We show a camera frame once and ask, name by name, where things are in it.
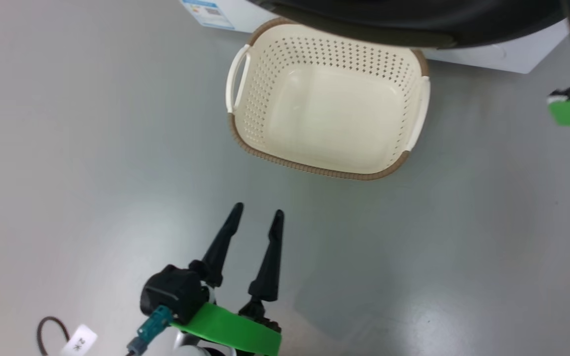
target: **teal connector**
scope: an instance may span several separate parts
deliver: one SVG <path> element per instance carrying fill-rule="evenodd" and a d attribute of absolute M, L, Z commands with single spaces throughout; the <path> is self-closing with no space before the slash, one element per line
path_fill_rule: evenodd
<path fill-rule="evenodd" d="M 157 309 L 149 316 L 149 318 L 138 329 L 138 336 L 133 338 L 127 345 L 129 354 L 133 356 L 141 356 L 144 354 L 153 339 L 161 334 L 164 329 L 170 326 L 173 321 L 173 313 L 165 306 L 158 306 Z"/>

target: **basket handle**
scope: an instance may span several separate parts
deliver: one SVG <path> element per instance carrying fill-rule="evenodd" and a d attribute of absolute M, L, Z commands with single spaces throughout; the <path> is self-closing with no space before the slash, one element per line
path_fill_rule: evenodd
<path fill-rule="evenodd" d="M 249 69 L 250 53 L 249 49 L 252 48 L 251 45 L 244 45 L 230 65 L 230 70 L 228 71 L 228 79 L 226 79 L 226 110 L 228 113 L 234 113 L 237 106 L 239 106 L 239 100 L 241 93 L 243 92 L 243 85 L 245 84 L 247 70 Z M 239 90 L 237 90 L 237 97 L 235 99 L 235 82 L 237 79 L 237 72 L 239 72 L 239 67 L 241 61 L 245 58 L 245 66 L 243 68 L 243 74 L 241 75 L 241 82 L 239 83 Z"/>
<path fill-rule="evenodd" d="M 406 150 L 412 151 L 415 147 L 421 129 L 424 126 L 424 121 L 426 121 L 426 113 L 428 112 L 428 103 L 430 102 L 430 77 L 421 77 L 421 92 L 419 95 L 419 110 L 417 112 L 417 121 L 415 126 L 412 128 L 412 133 L 410 133 L 410 139 L 406 144 Z"/>

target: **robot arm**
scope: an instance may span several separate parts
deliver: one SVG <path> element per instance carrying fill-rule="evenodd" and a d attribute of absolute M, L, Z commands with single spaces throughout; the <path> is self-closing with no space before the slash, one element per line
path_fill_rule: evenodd
<path fill-rule="evenodd" d="M 202 340 L 228 347 L 231 355 L 277 356 L 281 344 L 278 323 L 265 317 L 262 302 L 278 299 L 281 246 L 285 215 L 277 210 L 269 230 L 269 246 L 258 276 L 249 286 L 250 301 L 238 314 L 217 306 L 214 288 L 221 286 L 228 246 L 243 212 L 237 203 L 201 261 L 188 268 L 166 266 L 146 282 L 140 299 L 147 321 L 127 345 L 129 356 L 141 356 L 149 343 L 169 326 L 181 330 L 176 347 L 183 356 L 220 356 L 197 346 Z"/>

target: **box label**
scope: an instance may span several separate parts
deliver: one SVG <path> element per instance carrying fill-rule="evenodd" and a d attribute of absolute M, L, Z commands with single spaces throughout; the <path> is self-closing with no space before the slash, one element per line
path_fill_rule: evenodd
<path fill-rule="evenodd" d="M 181 0 L 181 2 L 188 12 L 203 26 L 226 30 L 235 29 L 214 2 L 201 0 Z"/>

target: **perforated basket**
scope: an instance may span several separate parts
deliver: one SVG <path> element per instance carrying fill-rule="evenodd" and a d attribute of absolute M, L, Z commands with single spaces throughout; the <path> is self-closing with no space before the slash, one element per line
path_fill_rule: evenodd
<path fill-rule="evenodd" d="M 276 19 L 256 30 L 233 60 L 226 108 L 235 140 L 253 155 L 302 171 L 373 180 L 408 158 L 429 95 L 428 67 L 418 50 Z"/>

